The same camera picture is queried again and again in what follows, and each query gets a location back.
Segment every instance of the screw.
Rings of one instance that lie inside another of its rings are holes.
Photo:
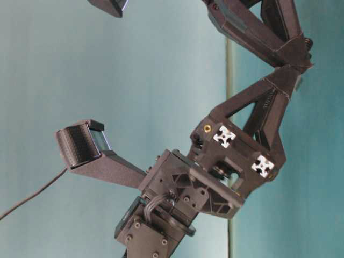
[[[140,228],[140,227],[141,227],[141,223],[136,222],[136,223],[135,223],[135,228]]]
[[[206,132],[206,133],[210,133],[211,130],[212,130],[211,125],[205,125],[205,126],[203,127],[203,130],[204,130],[204,132]]]
[[[132,235],[127,235],[126,238],[125,238],[125,242],[130,242],[131,240],[133,239],[133,236]]]

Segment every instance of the spring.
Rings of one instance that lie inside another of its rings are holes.
[[[269,105],[270,105],[270,103],[271,103],[271,101],[272,101],[272,99],[273,99],[273,97],[274,97],[274,93],[275,93],[274,91],[271,91],[271,92],[269,93],[269,96],[268,96],[268,98],[267,98],[267,100],[265,101],[264,106],[263,106],[264,109],[266,109],[266,108],[269,107]]]

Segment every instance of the blue wall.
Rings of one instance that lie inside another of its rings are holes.
[[[234,258],[344,253],[344,3],[295,2],[303,31],[314,40],[315,66],[303,76],[282,122],[286,165],[275,181],[252,193],[234,219]],[[272,72],[237,45],[233,54],[235,92]]]
[[[201,1],[129,1],[125,18],[86,0],[0,0],[0,212],[63,167],[53,132],[105,123],[145,170],[224,101],[225,40]],[[121,257],[114,228],[139,193],[65,174],[0,222],[0,257]],[[174,257],[227,257],[227,221],[200,215]]]

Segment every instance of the wire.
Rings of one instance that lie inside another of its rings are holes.
[[[40,190],[38,190],[37,192],[35,192],[34,194],[26,197],[24,200],[22,200],[21,202],[19,202],[18,204],[16,204],[15,206],[13,206],[12,208],[10,208],[8,211],[6,211],[4,214],[2,214],[0,216],[0,220],[2,220],[3,218],[5,218],[7,215],[9,215],[10,213],[12,213],[14,210],[16,210],[17,208],[19,208],[20,206],[22,206],[23,204],[27,203],[28,201],[30,201],[31,199],[33,199],[34,197],[36,197],[37,195],[39,195],[41,192],[43,192],[45,189],[47,189],[48,187],[50,187],[57,179],[59,179],[68,169],[64,168],[57,176],[55,176],[52,180],[50,180],[47,184],[45,184]]]
[[[170,198],[170,195],[168,193],[164,193],[163,195],[157,195],[152,200],[150,200],[150,202],[144,208],[144,217],[145,217],[146,222],[148,222],[149,224],[152,223],[151,212],[153,212],[153,210],[157,206],[159,206],[160,204],[162,204],[165,200],[168,200],[169,198]]]

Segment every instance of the bolt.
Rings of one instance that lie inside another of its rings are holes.
[[[184,197],[184,201],[185,201],[186,203],[188,203],[188,202],[190,201],[190,197],[189,197],[189,196],[185,196],[185,197]]]
[[[133,239],[133,236],[132,235],[127,235],[126,238],[125,238],[125,242],[130,242],[131,240]]]
[[[136,222],[136,223],[135,223],[135,228],[140,228],[140,227],[141,227],[141,223]]]

